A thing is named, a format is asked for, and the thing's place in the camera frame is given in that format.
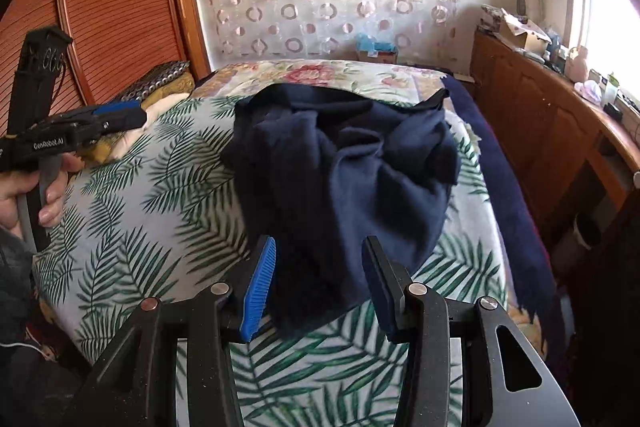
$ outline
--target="floral bedding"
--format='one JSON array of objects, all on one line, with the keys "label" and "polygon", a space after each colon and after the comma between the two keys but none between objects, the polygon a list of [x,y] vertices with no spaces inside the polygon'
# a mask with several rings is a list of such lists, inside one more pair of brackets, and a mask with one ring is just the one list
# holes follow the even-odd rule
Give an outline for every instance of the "floral bedding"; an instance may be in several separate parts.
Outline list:
[{"label": "floral bedding", "polygon": [[[246,236],[233,173],[220,162],[234,103],[273,82],[349,89],[417,103],[441,73],[361,62],[287,60],[235,64],[164,114],[116,163],[87,169],[69,185],[52,245],[34,260],[42,295],[80,351],[94,362],[146,296],[191,298],[236,263]],[[441,295],[507,301],[500,235],[465,123],[446,119],[462,169],[442,236],[414,276]],[[244,422],[253,427],[393,423],[407,345],[390,344],[370,302],[295,341],[267,329],[232,346]],[[186,412],[186,345],[178,346],[178,423]],[[462,367],[452,340],[451,426],[460,425]]]}]

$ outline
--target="navy blue blanket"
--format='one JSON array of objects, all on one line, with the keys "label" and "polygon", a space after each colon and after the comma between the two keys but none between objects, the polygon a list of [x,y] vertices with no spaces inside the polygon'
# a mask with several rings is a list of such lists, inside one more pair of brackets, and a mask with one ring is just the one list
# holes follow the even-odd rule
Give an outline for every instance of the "navy blue blanket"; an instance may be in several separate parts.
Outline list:
[{"label": "navy blue blanket", "polygon": [[234,170],[250,245],[276,239],[268,311],[295,337],[369,298],[361,247],[377,235],[416,270],[442,232],[458,179],[440,90],[396,107],[327,87],[273,84],[236,104],[222,153]]},{"label": "navy blue blanket", "polygon": [[548,346],[546,363],[562,382],[566,378],[564,322],[546,249],[518,179],[478,106],[452,76],[443,78],[443,83],[450,92],[456,113],[481,138],[480,168],[504,240],[518,304],[531,318],[534,314],[540,318]]}]

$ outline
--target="metal screw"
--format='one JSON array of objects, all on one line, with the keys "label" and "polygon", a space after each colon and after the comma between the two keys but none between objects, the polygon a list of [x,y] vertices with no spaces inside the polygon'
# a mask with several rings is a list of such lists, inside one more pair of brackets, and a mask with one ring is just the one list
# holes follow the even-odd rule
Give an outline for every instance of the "metal screw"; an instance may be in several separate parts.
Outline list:
[{"label": "metal screw", "polygon": [[228,291],[229,285],[226,282],[216,282],[211,287],[211,293],[213,293],[213,295],[224,295]]},{"label": "metal screw", "polygon": [[147,297],[142,302],[140,302],[140,307],[145,311],[149,312],[151,310],[155,310],[158,308],[158,299],[154,297]]},{"label": "metal screw", "polygon": [[427,286],[420,282],[412,282],[409,285],[409,293],[413,295],[425,295],[425,293],[427,293]]},{"label": "metal screw", "polygon": [[498,307],[498,301],[495,300],[493,297],[482,297],[480,299],[480,305],[485,310],[491,311],[491,310],[495,310]]}]

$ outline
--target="human hand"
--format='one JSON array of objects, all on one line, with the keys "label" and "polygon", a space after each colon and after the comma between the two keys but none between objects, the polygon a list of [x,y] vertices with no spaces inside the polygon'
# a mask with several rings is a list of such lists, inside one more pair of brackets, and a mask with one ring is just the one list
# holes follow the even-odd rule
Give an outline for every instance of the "human hand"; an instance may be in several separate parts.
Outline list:
[{"label": "human hand", "polygon": [[[69,153],[62,155],[62,166],[58,177],[47,187],[45,204],[38,214],[40,224],[49,229],[55,227],[62,218],[62,204],[68,172],[77,172],[84,167],[84,162]],[[0,173],[0,227],[22,237],[20,222],[18,222],[18,206],[15,197],[26,194],[38,184],[40,172],[11,171]]]}]

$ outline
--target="red flower print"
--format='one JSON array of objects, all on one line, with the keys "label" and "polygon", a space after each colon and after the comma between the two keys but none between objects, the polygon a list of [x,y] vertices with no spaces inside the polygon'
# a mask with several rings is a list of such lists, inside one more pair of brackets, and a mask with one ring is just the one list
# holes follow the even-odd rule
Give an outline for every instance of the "red flower print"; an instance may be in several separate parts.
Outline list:
[{"label": "red flower print", "polygon": [[326,86],[334,79],[334,70],[329,66],[311,66],[309,64],[301,68],[289,71],[284,79],[294,84],[308,84],[309,86]]}]

